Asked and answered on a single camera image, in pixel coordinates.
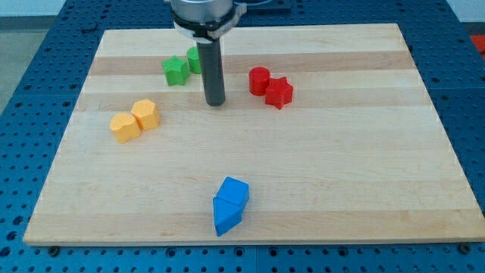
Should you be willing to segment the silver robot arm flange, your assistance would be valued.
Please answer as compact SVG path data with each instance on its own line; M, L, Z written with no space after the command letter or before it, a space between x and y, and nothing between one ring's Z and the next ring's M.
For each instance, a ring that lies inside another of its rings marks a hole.
M247 4L233 0L171 0L174 26L197 42L210 43L234 28Z

